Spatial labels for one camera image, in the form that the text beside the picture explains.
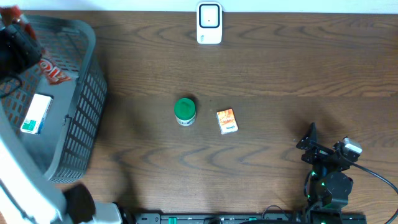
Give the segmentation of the orange tissue pack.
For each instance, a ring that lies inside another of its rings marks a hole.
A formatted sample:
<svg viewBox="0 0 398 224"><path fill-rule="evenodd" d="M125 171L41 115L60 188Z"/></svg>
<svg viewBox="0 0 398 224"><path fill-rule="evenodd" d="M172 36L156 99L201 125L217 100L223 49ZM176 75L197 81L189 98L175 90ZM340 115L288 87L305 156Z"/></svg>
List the orange tissue pack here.
<svg viewBox="0 0 398 224"><path fill-rule="evenodd" d="M218 111L216 113L221 134L229 134L238 131L238 124L233 109Z"/></svg>

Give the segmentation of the green lid jar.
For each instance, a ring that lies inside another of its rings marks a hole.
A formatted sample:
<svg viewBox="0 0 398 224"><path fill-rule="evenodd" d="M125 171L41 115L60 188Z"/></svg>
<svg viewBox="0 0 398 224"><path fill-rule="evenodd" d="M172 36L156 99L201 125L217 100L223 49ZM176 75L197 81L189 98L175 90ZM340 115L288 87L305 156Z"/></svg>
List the green lid jar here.
<svg viewBox="0 0 398 224"><path fill-rule="evenodd" d="M174 114L177 123L182 126L190 126L196 120L196 105L189 98L179 99L174 106Z"/></svg>

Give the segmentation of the red snack bar wrapper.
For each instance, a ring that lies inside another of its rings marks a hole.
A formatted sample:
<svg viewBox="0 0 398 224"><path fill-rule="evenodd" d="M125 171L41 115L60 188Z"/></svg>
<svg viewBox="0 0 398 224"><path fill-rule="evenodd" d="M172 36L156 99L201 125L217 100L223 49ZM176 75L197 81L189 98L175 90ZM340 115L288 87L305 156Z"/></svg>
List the red snack bar wrapper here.
<svg viewBox="0 0 398 224"><path fill-rule="evenodd" d="M29 36L29 40L32 40L34 44L39 44L39 40L30 21L17 5L1 7L1 21L7 25L7 27L16 25L17 28L21 28L22 33ZM40 46L40 60L37 64L50 85L58 85L62 82L71 80L71 78L55 63L49 51L43 46Z"/></svg>

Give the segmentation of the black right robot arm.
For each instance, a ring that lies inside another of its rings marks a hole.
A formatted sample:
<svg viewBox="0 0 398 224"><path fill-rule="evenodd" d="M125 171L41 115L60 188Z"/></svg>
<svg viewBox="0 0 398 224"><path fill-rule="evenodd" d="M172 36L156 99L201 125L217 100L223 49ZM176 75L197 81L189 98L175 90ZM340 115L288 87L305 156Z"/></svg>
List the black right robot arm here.
<svg viewBox="0 0 398 224"><path fill-rule="evenodd" d="M296 148L304 153L301 160L310 164L304 184L307 206L295 213L294 220L301 223L343 223L342 208L348 204L353 180L343 173L356 162L359 154L338 141L327 148L318 143L315 123L311 123Z"/></svg>

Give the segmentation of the white green medicine box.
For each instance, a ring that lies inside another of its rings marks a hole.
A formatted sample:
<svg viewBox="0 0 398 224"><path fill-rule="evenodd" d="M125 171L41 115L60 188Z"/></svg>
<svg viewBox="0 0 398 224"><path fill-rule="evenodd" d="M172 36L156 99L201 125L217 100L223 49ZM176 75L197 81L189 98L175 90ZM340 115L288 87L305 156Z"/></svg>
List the white green medicine box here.
<svg viewBox="0 0 398 224"><path fill-rule="evenodd" d="M40 134L52 102L51 96L35 93L20 126L20 131L28 134Z"/></svg>

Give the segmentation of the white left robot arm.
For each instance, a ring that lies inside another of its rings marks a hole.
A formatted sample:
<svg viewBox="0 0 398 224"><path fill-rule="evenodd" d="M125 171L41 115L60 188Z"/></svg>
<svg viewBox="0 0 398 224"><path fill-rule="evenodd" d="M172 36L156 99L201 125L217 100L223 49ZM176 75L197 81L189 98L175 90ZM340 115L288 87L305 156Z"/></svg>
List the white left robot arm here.
<svg viewBox="0 0 398 224"><path fill-rule="evenodd" d="M8 223L122 223L80 183L107 84L85 22L36 17L1 29L1 213Z"/></svg>

